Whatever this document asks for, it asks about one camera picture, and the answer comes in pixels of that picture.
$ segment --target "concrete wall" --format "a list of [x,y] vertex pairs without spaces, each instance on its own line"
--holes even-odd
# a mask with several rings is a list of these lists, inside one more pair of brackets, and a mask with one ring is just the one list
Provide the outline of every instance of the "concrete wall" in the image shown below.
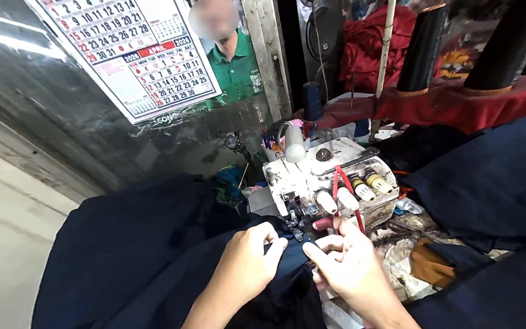
[[54,236],[77,206],[0,159],[0,329],[30,327]]

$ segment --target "clear plastic sheet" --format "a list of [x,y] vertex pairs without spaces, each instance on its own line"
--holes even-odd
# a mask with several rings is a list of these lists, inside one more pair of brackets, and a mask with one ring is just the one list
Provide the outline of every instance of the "clear plastic sheet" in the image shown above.
[[131,125],[22,1],[0,0],[0,120],[106,191],[151,177],[214,175],[243,157],[220,135],[237,129],[261,152],[264,93],[222,108],[190,107]]

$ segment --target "april calendar page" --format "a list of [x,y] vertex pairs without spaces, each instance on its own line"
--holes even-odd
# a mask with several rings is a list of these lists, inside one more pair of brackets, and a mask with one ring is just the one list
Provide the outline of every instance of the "april calendar page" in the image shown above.
[[183,0],[26,0],[131,123],[221,94]]

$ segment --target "hand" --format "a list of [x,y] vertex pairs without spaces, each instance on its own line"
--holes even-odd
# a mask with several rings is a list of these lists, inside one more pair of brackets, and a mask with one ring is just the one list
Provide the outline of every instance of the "hand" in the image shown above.
[[[273,243],[267,254],[263,246]],[[265,222],[237,232],[227,243],[215,273],[194,302],[183,329],[224,328],[233,315],[259,295],[275,277],[279,259],[288,246]]]
[[[263,246],[273,243],[264,255]],[[288,246],[269,222],[237,232],[227,243],[210,285],[236,298],[242,305],[259,295],[275,277],[279,259]]]
[[340,235],[304,243],[306,255],[318,266],[318,289],[331,286],[362,318],[376,328],[419,328],[389,285],[372,242],[351,220],[334,218]]

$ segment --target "green fabric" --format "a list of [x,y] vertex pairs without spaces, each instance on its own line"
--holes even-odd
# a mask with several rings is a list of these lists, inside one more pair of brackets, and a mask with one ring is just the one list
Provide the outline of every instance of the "green fabric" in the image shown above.
[[206,101],[209,108],[223,107],[263,92],[261,73],[251,37],[242,33],[240,29],[237,29],[237,33],[237,49],[230,62],[218,46],[208,53],[208,61],[223,92]]

